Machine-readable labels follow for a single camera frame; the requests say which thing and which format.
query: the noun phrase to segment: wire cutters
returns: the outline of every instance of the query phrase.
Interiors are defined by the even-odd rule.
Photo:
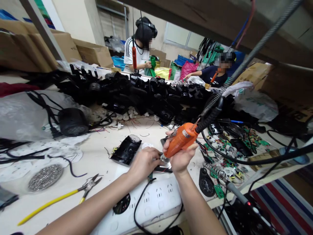
[[[22,225],[24,223],[26,223],[28,220],[30,220],[31,218],[33,218],[35,215],[37,215],[39,212],[43,211],[44,209],[46,209],[47,207],[51,206],[52,204],[56,203],[56,202],[59,202],[69,196],[72,196],[82,190],[85,191],[84,193],[84,196],[82,197],[81,201],[79,202],[79,204],[81,204],[82,202],[85,201],[88,193],[90,192],[90,190],[95,186],[97,185],[100,180],[102,179],[102,177],[100,177],[97,181],[96,178],[98,177],[99,174],[96,174],[91,180],[89,180],[87,183],[85,183],[82,187],[80,187],[79,189],[75,189],[74,191],[70,192],[70,193],[67,193],[63,196],[60,196],[48,203],[46,203],[45,205],[43,205],[42,207],[39,207],[37,210],[35,210],[34,212],[32,212],[31,214],[29,214],[28,216],[26,216],[22,221],[20,221],[17,225]]]

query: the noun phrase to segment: worker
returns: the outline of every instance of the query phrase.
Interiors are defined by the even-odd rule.
[[[212,82],[212,87],[221,87],[227,80],[227,69],[229,69],[236,60],[236,54],[231,53],[222,53],[219,56],[219,66],[209,66],[203,70],[192,72],[185,76],[184,81],[186,81],[190,76],[199,76],[205,83],[210,84],[215,73],[217,76]]]
[[[144,75],[145,68],[151,68],[149,61],[149,50],[152,39],[157,36],[157,29],[147,17],[136,21],[136,33],[127,39],[124,52],[124,72],[134,73],[133,67],[133,42],[136,48],[137,69],[141,75]]]
[[[169,148],[171,139],[165,142],[163,151]],[[197,235],[226,235],[187,170],[197,147],[198,145],[194,143],[187,150],[181,150],[170,158],[190,232]],[[48,224],[37,235],[89,235],[114,205],[147,179],[156,166],[163,164],[159,158],[160,152],[157,149],[144,148],[137,154],[127,173],[122,174],[100,192]]]

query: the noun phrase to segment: dark blue shirt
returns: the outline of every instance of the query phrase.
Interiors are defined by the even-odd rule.
[[[210,67],[207,67],[205,69],[202,70],[202,75],[200,76],[200,78],[205,82],[210,84],[211,79],[214,77],[214,74],[217,72],[218,67],[215,65],[212,65]],[[220,77],[216,77],[215,81],[212,83],[212,87],[221,87],[224,82],[226,82],[228,76],[227,73],[225,73],[224,75],[220,76]]]

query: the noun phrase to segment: white power strip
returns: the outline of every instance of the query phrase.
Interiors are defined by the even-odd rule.
[[[101,220],[91,235],[110,234],[119,235],[136,227],[134,211],[138,199],[146,186],[146,182],[130,192],[130,205],[122,214],[115,214],[111,209]],[[179,206],[182,203],[178,184],[175,177],[166,180],[154,180],[142,196],[136,210],[136,221],[143,224],[146,221]]]

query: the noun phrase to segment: striped rug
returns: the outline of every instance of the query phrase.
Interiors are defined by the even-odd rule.
[[[283,178],[251,194],[281,235],[313,235],[313,207]]]

